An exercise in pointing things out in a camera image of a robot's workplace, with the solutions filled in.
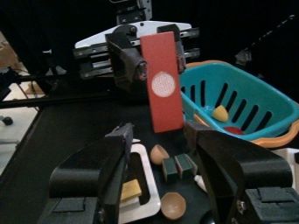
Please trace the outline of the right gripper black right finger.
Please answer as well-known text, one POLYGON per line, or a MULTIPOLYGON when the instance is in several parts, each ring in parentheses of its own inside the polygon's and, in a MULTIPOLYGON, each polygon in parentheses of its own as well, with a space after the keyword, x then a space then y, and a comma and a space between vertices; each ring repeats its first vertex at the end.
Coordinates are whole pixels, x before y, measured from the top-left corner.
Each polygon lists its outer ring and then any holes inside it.
POLYGON ((215 224, 299 224, 299 193, 287 161, 268 149, 184 124, 210 197, 215 224))

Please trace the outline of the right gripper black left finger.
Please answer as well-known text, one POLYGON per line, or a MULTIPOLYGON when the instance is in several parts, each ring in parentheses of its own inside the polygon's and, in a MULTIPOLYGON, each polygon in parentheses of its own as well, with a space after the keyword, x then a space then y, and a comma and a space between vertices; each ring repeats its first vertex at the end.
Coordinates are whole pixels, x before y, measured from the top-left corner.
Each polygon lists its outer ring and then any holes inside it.
POLYGON ((56 166, 37 224, 118 224, 132 141, 127 123, 56 166))

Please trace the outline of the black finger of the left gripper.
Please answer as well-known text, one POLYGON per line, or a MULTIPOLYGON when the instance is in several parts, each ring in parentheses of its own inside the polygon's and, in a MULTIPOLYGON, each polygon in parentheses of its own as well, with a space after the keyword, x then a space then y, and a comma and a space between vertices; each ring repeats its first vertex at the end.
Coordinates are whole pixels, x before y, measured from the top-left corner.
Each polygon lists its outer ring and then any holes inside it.
POLYGON ((147 62, 132 44, 135 38, 136 27, 131 24, 120 25, 106 35, 116 86, 126 91, 134 83, 147 80, 147 62))
POLYGON ((186 58, 184 58, 184 50, 183 50, 183 42, 182 42, 182 35, 180 29, 176 24, 168 24, 164 26, 159 26, 156 28, 158 32, 172 32, 174 33, 174 42, 176 48, 176 60, 178 60, 178 70, 182 74, 186 70, 186 58))

